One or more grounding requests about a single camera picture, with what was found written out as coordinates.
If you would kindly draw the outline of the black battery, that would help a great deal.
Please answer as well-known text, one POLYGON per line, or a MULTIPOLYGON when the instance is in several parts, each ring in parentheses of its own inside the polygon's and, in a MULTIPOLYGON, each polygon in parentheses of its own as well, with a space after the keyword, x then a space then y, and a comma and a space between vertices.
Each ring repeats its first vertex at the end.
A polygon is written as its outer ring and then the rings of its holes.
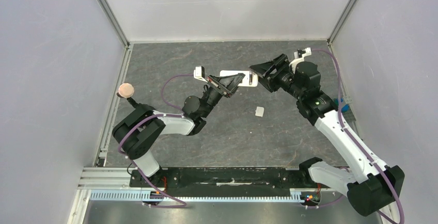
POLYGON ((252 75, 252 72, 249 72, 249 74, 248 74, 248 84, 251 85, 252 82, 253 82, 253 75, 252 75))

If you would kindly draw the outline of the red and white remote control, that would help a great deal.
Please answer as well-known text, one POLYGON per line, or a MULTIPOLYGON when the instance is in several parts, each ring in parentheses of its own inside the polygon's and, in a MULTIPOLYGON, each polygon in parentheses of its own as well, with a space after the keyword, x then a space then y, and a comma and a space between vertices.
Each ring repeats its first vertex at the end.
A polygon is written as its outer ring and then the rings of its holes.
POLYGON ((245 75, 245 77, 241 80, 241 82, 238 84, 239 87, 257 87, 258 85, 258 75, 252 72, 253 75, 253 82, 251 85, 248 84, 248 74, 252 71, 243 71, 243 70, 221 70, 220 76, 232 76, 235 74, 242 73, 245 75))

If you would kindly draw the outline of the white battery cover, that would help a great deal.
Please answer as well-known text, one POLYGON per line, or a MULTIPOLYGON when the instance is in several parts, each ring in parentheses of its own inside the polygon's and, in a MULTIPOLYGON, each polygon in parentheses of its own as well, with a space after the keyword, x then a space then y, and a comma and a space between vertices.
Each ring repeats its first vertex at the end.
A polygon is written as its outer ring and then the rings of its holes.
POLYGON ((263 117, 263 115, 264 115, 264 107, 257 106, 255 111, 255 116, 263 117))

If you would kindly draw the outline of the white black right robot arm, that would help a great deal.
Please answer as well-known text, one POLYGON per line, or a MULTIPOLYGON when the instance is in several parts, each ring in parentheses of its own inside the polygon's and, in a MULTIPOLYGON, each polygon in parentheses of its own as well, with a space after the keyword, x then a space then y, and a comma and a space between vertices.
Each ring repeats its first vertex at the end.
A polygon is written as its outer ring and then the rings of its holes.
POLYGON ((372 152, 338 110, 332 98, 321 90, 321 74, 316 64, 287 55, 249 68, 269 92, 282 89, 296 98, 299 113, 322 133, 347 162, 345 171, 314 157, 300 164, 299 182, 305 187, 315 183, 328 186, 345 196, 362 216, 395 202, 405 174, 399 166, 388 166, 372 152))

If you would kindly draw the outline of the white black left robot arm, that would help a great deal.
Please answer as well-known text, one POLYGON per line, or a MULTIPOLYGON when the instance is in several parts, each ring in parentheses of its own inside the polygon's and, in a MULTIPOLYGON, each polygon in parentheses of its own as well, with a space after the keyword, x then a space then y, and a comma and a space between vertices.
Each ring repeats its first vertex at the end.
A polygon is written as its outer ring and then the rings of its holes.
POLYGON ((179 114, 163 113, 150 105, 136 102, 132 98, 134 87, 123 83, 119 86, 117 95, 126 99, 134 110, 112 130, 112 136, 119 143, 118 151, 132 161, 148 186, 158 186, 162 173, 159 171, 159 163, 150 151, 154 142, 161 135, 198 134, 206 125, 205 118, 218 102, 222 98, 231 97, 245 77, 242 72, 227 76, 208 76, 202 97, 187 97, 179 114))

